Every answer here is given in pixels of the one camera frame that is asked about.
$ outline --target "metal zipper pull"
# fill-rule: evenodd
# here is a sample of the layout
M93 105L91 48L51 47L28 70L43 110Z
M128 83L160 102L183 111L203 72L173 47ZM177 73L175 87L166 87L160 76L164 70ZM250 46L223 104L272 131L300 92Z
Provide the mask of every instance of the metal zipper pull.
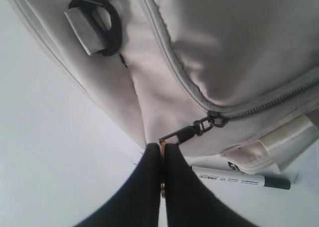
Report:
M163 142L175 143L176 145L180 145L195 135L202 136L205 132L211 130L215 127L224 127L228 122L227 118L224 118L219 115L219 113L208 111L207 117L196 120L193 125L186 126L178 131L175 131L169 135L166 135L159 139L159 143Z

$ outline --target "marker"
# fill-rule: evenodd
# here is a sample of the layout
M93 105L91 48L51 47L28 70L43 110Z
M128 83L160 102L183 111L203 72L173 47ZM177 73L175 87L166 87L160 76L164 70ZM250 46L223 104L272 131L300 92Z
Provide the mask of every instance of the marker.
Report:
M193 172L201 180L218 181L225 183L236 183L238 185L263 186L276 189L289 190L290 181L281 178L248 175L236 171L223 171L203 167L191 167Z

